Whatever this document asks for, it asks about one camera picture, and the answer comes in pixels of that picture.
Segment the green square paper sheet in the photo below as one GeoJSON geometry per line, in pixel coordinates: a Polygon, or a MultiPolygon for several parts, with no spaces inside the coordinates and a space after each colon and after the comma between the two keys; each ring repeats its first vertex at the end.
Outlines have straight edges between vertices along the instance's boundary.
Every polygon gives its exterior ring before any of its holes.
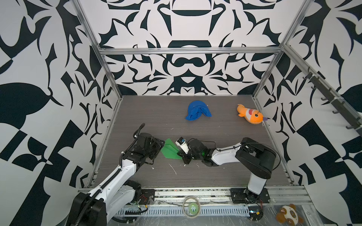
{"type": "Polygon", "coordinates": [[[165,144],[161,149],[161,153],[167,159],[181,160],[182,157],[178,155],[178,152],[179,152],[178,147],[174,144],[174,142],[170,138],[168,138],[165,141],[165,144]]]}

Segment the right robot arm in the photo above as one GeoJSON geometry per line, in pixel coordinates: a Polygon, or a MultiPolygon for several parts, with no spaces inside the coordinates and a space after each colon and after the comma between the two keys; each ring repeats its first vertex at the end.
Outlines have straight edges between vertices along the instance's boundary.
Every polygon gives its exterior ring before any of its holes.
{"type": "Polygon", "coordinates": [[[185,164],[189,164],[191,160],[200,160],[208,167],[227,163],[243,164],[251,172],[246,193],[255,197],[262,193],[272,171],[277,168],[275,160],[281,160],[275,150],[249,137],[225,148],[210,149],[201,140],[192,138],[187,141],[182,137],[176,141],[176,145],[181,148],[178,155],[185,164]]]}

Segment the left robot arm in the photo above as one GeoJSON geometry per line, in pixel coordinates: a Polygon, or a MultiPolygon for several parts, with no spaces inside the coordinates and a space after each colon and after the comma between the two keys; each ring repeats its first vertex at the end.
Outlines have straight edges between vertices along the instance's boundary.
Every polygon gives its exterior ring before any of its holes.
{"type": "Polygon", "coordinates": [[[155,160],[164,145],[151,134],[135,134],[112,173],[88,193],[74,198],[66,225],[105,226],[125,205],[139,202],[141,185],[130,178],[147,159],[155,160]]]}

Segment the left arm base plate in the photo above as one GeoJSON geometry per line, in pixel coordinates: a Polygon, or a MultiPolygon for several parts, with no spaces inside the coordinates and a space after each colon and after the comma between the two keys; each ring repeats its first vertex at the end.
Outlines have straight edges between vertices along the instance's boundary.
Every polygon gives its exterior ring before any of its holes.
{"type": "Polygon", "coordinates": [[[155,189],[141,189],[136,191],[134,202],[139,205],[146,205],[151,203],[155,197],[155,189]]]}

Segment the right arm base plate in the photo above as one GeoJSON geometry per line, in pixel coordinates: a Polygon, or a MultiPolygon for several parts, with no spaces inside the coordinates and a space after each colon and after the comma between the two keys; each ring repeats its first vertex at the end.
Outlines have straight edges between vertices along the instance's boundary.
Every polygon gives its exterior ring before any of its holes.
{"type": "Polygon", "coordinates": [[[231,200],[234,204],[265,204],[269,203],[270,196],[268,190],[263,188],[259,195],[249,191],[247,188],[231,188],[231,200]]]}

